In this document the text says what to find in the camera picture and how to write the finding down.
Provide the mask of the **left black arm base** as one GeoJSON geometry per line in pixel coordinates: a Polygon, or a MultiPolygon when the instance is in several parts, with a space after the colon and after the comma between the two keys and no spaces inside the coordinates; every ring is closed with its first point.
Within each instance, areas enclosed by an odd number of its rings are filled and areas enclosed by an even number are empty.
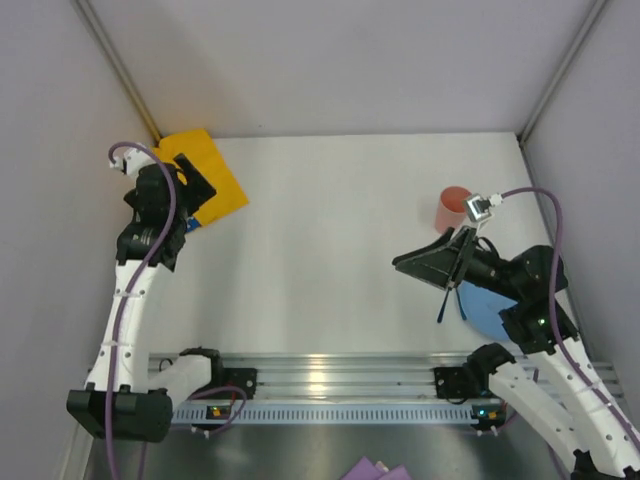
{"type": "Polygon", "coordinates": [[[254,398],[257,387],[258,370],[255,368],[225,367],[211,383],[211,387],[234,386],[242,389],[249,400],[254,398]]]}

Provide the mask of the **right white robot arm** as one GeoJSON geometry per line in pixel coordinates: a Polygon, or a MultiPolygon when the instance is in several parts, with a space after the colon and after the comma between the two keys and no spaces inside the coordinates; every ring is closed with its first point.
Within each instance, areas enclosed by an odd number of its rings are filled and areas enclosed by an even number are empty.
{"type": "Polygon", "coordinates": [[[512,301],[499,316],[534,370],[499,343],[470,353],[456,399],[496,397],[538,433],[573,479],[636,479],[639,432],[603,382],[578,329],[555,298],[568,282],[549,246],[506,260],[476,231],[448,229],[395,257],[396,271],[446,292],[472,284],[512,301]]]}

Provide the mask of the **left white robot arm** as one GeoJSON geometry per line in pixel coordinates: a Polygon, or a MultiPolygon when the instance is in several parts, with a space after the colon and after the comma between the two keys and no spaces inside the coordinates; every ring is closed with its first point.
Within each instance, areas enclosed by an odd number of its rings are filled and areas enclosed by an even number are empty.
{"type": "Polygon", "coordinates": [[[150,375],[144,332],[168,291],[189,217],[216,190],[184,154],[157,164],[129,149],[114,163],[135,179],[124,197],[133,217],[116,242],[116,285],[99,353],[84,387],[68,393],[66,409],[95,438],[158,443],[176,407],[201,389],[219,387],[224,372],[217,350],[192,347],[150,375]]]}

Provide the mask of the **yellow cartoon placemat cloth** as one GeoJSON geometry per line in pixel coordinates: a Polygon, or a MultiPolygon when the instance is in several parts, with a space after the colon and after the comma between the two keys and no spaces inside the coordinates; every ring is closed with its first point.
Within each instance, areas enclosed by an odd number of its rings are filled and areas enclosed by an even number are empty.
{"type": "Polygon", "coordinates": [[[163,161],[177,165],[183,154],[216,194],[189,216],[187,232],[207,227],[249,204],[235,176],[228,168],[214,140],[205,129],[195,129],[162,138],[153,152],[163,161]]]}

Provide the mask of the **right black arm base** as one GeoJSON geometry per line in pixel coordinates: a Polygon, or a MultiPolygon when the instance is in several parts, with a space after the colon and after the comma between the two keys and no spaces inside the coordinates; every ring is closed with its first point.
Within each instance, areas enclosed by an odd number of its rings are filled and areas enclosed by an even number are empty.
{"type": "Polygon", "coordinates": [[[474,385],[463,367],[436,367],[433,374],[438,399],[461,405],[474,394],[474,385]]]}

